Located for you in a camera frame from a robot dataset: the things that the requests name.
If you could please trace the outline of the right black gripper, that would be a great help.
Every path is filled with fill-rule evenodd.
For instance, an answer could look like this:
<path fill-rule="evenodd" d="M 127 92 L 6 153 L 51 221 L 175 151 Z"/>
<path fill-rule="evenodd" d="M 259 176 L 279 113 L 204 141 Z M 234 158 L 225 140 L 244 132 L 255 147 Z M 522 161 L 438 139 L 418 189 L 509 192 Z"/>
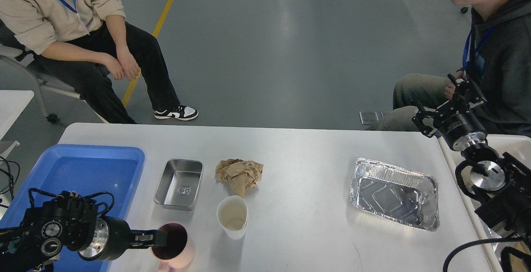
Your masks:
<path fill-rule="evenodd" d="M 487 100 L 473 80 L 451 74 L 448 78 L 455 86 L 449 109 L 425 107 L 421 100 L 413 100 L 417 113 L 412 122 L 424 136 L 442 137 L 452 151 L 464 151 L 486 140 L 487 131 L 470 110 Z"/>

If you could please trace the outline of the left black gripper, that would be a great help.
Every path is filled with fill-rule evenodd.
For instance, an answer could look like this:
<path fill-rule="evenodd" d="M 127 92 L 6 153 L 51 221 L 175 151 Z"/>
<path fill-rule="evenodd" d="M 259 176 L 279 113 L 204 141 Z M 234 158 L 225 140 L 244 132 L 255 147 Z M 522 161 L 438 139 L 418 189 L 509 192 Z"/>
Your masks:
<path fill-rule="evenodd" d="M 166 231 L 131 231 L 125 220 L 103 216 L 96 219 L 93 240 L 87 248 L 78 251 L 78 255 L 85 261 L 112 261 L 120 257 L 131 243 L 132 249 L 148 249 L 166 247 L 167 240 Z"/>

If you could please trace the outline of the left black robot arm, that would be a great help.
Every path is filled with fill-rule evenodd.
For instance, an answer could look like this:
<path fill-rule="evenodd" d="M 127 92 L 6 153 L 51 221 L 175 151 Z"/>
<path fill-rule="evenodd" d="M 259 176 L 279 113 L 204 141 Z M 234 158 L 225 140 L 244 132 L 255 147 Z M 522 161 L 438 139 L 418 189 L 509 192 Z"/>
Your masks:
<path fill-rule="evenodd" d="M 30 207 L 17 227 L 1 230 L 2 272 L 51 271 L 67 248 L 85 261 L 112 261 L 128 249 L 166 247 L 169 234 L 160 230 L 132 230 L 123 219 L 108 216 L 114 206 L 97 202 L 97 192 L 80 196 L 30 188 Z"/>

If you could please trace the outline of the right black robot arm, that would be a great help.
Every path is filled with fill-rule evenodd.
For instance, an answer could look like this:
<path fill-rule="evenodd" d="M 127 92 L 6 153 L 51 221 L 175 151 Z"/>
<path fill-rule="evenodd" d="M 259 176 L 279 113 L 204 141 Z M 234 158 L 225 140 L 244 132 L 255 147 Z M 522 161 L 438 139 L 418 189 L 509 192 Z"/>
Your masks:
<path fill-rule="evenodd" d="M 455 169 L 459 189 L 480 203 L 475 213 L 489 228 L 503 226 L 509 234 L 455 248 L 444 261 L 444 272 L 464 249 L 501 242 L 523 242 L 529 247 L 531 235 L 530 169 L 510 153 L 499 155 L 488 145 L 487 131 L 472 112 L 472 108 L 486 103 L 478 85 L 452 74 L 448 79 L 455 87 L 451 100 L 433 111 L 415 100 L 418 110 L 412 121 L 429 138 L 440 133 L 448 147 L 461 154 L 463 161 Z"/>

